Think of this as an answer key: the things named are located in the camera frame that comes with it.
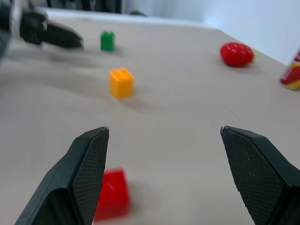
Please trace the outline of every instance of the table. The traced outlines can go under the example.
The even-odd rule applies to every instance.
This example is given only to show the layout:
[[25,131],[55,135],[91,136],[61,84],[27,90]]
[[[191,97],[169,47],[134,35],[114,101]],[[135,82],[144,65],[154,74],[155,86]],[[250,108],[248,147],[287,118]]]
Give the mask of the table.
[[[267,136],[295,166],[300,95],[282,87],[285,66],[260,54],[231,68],[208,28],[56,18],[84,52],[13,43],[0,69],[0,221],[13,224],[45,173],[87,130],[110,127],[106,167],[127,172],[131,214],[101,224],[252,225],[231,176],[222,125]],[[113,30],[117,50],[99,50]],[[108,71],[126,67],[135,95],[116,100]]]

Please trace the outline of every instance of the green toy block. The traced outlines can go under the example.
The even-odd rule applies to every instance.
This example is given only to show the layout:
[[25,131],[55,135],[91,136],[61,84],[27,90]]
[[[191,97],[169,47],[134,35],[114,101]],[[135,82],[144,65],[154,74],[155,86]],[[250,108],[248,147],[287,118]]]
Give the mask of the green toy block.
[[101,50],[102,51],[113,51],[114,46],[114,33],[107,32],[106,30],[101,34]]

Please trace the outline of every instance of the toy strawberry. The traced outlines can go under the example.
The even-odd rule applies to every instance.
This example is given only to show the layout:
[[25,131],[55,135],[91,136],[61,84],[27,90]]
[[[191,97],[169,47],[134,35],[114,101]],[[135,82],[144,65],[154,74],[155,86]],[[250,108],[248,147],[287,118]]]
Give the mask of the toy strawberry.
[[224,44],[220,53],[223,61],[231,67],[244,67],[255,58],[254,52],[250,47],[237,42]]

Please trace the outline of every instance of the yellow toy block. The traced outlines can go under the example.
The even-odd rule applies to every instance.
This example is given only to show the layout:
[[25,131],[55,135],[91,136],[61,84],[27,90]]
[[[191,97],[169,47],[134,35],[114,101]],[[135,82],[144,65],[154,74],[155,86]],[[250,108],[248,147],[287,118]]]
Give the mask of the yellow toy block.
[[133,95],[133,83],[134,77],[125,68],[109,72],[109,91],[117,99]]

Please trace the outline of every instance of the red can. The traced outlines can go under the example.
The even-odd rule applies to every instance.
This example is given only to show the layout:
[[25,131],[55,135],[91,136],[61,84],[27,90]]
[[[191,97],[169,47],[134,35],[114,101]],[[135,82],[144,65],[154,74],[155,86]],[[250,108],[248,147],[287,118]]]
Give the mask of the red can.
[[300,51],[280,79],[280,82],[288,89],[300,90]]

